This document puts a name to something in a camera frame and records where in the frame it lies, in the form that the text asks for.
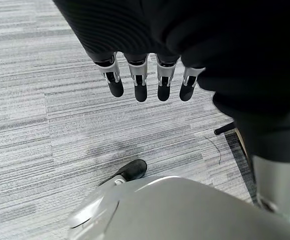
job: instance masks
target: robotic hand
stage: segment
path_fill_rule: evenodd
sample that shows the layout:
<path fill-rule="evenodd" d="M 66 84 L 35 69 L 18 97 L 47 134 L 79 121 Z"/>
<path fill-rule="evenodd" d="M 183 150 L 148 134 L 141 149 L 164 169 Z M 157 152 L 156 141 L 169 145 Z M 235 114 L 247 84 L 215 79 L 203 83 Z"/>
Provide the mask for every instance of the robotic hand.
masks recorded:
<path fill-rule="evenodd" d="M 189 100 L 196 83 L 215 91 L 214 104 L 234 118 L 252 159 L 258 202 L 290 221 L 290 0 L 54 2 L 116 97 L 124 90 L 115 52 L 127 58 L 139 102 L 147 54 L 157 56 L 161 101 L 181 56 L 180 98 Z"/>

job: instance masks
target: black wire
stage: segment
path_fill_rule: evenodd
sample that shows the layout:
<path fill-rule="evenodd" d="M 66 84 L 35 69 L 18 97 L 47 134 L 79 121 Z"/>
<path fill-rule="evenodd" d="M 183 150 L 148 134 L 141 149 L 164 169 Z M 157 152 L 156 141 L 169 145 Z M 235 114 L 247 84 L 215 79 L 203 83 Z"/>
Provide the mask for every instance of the black wire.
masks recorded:
<path fill-rule="evenodd" d="M 215 143 L 210 140 L 208 137 L 204 136 L 205 139 L 207 139 L 208 141 L 210 141 L 214 147 L 217 149 L 218 153 L 219 153 L 219 161 L 218 161 L 218 165 L 221 165 L 221 160 L 222 160 L 222 155 L 221 155 L 221 151 L 219 150 L 219 148 L 215 145 Z"/>

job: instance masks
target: black fingertip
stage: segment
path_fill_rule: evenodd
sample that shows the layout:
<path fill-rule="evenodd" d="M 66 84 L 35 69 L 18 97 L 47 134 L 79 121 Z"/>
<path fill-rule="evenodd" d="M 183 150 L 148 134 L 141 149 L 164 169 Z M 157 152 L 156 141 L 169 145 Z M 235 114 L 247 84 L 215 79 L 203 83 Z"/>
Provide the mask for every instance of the black fingertip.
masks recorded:
<path fill-rule="evenodd" d="M 109 86 L 109 90 L 111 92 L 111 94 L 114 96 L 114 97 L 121 97 L 124 93 L 124 88 L 123 88 L 123 83 L 122 83 L 122 80 L 119 80 L 119 82 L 111 82 L 108 84 Z"/>
<path fill-rule="evenodd" d="M 147 86 L 134 86 L 135 98 L 139 102 L 144 102 L 147 99 Z"/>
<path fill-rule="evenodd" d="M 166 101 L 170 97 L 170 87 L 169 86 L 158 86 L 157 96 L 162 102 Z"/>
<path fill-rule="evenodd" d="M 183 102 L 186 102 L 192 98 L 194 92 L 194 87 L 192 86 L 185 86 L 183 83 L 181 85 L 180 91 L 179 91 L 179 98 Z"/>
<path fill-rule="evenodd" d="M 147 163 L 142 159 L 136 159 L 123 166 L 118 170 L 120 175 L 125 178 L 126 181 L 133 181 L 144 177 L 147 171 Z"/>

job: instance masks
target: striped carpet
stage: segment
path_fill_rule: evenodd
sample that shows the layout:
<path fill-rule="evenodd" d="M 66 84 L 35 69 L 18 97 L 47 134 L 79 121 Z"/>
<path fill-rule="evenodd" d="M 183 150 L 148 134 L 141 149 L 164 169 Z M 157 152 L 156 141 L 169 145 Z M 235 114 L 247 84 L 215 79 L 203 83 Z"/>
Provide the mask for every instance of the striped carpet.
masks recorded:
<path fill-rule="evenodd" d="M 179 62 L 170 98 L 160 102 L 151 54 L 148 98 L 139 103 L 117 57 L 121 98 L 51 0 L 0 0 L 0 240 L 66 239 L 68 213 L 137 158 L 147 161 L 147 176 L 178 175 L 252 201 L 237 137 L 213 134 L 231 122 L 213 93 L 196 87 L 181 102 Z"/>

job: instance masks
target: floor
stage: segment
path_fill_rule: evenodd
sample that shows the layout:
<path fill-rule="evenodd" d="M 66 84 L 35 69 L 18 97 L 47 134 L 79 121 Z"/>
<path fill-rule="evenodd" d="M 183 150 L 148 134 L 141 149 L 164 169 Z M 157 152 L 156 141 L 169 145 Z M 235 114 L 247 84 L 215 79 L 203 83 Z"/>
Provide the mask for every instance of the floor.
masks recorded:
<path fill-rule="evenodd" d="M 97 184 L 136 158 L 147 176 L 178 175 L 249 203 L 255 186 L 231 119 L 198 87 L 179 99 L 179 62 L 167 102 L 156 58 L 139 103 L 122 54 L 115 98 L 51 0 L 0 0 L 0 240 L 66 239 L 66 217 Z"/>

